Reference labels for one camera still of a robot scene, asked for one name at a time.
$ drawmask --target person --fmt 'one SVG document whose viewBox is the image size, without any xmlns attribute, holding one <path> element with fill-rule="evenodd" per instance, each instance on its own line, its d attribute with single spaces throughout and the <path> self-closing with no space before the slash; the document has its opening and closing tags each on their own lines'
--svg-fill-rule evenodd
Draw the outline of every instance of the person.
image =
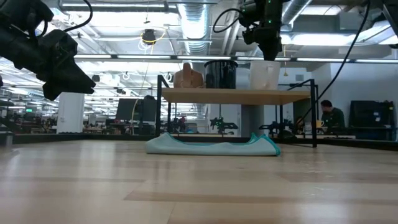
<svg viewBox="0 0 398 224">
<path fill-rule="evenodd" d="M 324 126 L 330 128 L 345 128 L 344 113 L 339 109 L 333 107 L 332 103 L 328 100 L 321 102 L 322 108 L 322 121 L 325 122 Z"/>
<path fill-rule="evenodd" d="M 304 133 L 304 119 L 303 116 L 298 116 L 296 118 L 296 123 L 294 124 L 294 134 L 303 134 Z"/>
</svg>

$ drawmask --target dark green shirt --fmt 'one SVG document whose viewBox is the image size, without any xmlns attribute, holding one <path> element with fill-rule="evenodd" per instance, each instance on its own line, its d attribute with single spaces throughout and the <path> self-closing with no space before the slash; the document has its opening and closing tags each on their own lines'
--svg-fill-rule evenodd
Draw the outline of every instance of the dark green shirt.
<svg viewBox="0 0 398 224">
<path fill-rule="evenodd" d="M 330 113 L 323 112 L 322 121 L 325 122 L 325 127 L 345 127 L 344 113 L 338 108 L 334 108 Z"/>
</svg>

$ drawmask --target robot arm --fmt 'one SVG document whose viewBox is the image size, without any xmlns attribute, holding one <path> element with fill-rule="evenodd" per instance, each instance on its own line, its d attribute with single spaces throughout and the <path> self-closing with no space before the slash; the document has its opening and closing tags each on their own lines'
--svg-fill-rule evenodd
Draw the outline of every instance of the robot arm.
<svg viewBox="0 0 398 224">
<path fill-rule="evenodd" d="M 290 0 L 253 0 L 245 2 L 240 10 L 239 23 L 246 27 L 243 39 L 246 44 L 257 43 L 264 60 L 275 60 L 282 51 L 280 27 L 283 25 L 283 3 Z M 381 7 L 394 32 L 398 35 L 398 1 L 371 0 L 375 6 Z"/>
<path fill-rule="evenodd" d="M 95 82 L 74 60 L 76 41 L 62 30 L 44 35 L 52 18 L 41 0 L 0 0 L 0 57 L 14 62 L 18 69 L 34 72 L 45 82 L 47 99 L 55 100 L 64 91 L 93 93 Z M 42 21 L 46 23 L 43 34 L 36 36 Z"/>
</svg>

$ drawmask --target white pillar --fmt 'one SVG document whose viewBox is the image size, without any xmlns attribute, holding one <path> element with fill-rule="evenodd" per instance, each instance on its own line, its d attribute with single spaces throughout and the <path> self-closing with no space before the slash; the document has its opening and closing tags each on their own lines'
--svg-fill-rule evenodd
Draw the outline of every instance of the white pillar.
<svg viewBox="0 0 398 224">
<path fill-rule="evenodd" d="M 57 133 L 81 133 L 85 96 L 81 93 L 61 93 L 58 107 Z"/>
</svg>

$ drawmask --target yellow cable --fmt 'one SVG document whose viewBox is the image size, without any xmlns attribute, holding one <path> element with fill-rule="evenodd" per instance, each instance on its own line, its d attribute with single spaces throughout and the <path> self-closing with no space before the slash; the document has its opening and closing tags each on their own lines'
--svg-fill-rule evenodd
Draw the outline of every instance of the yellow cable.
<svg viewBox="0 0 398 224">
<path fill-rule="evenodd" d="M 141 34 L 141 39 L 142 39 L 142 41 L 145 42 L 145 43 L 154 43 L 154 42 L 157 42 L 157 41 L 159 41 L 159 40 L 162 40 L 165 34 L 166 34 L 166 31 L 163 32 L 163 35 L 162 35 L 161 37 L 159 37 L 158 39 L 156 39 L 156 40 L 144 40 L 144 39 L 142 38 L 142 37 L 144 36 L 144 33 L 142 33 L 142 34 Z"/>
<path fill-rule="evenodd" d="M 152 54 L 154 52 L 154 47 L 155 47 L 155 43 L 152 44 L 152 49 L 150 50 L 150 54 Z M 139 97 L 139 95 L 141 95 L 141 90 L 144 87 L 145 79 L 147 78 L 147 74 L 148 74 L 148 68 L 149 68 L 149 63 L 147 65 L 147 71 L 145 72 L 145 76 L 142 79 L 141 88 L 139 89 L 139 92 L 138 92 L 138 97 Z M 134 107 L 132 108 L 132 115 L 131 115 L 132 135 L 134 135 L 134 112 L 136 110 L 136 105 L 137 105 L 138 100 L 139 99 L 136 100 Z"/>
</svg>

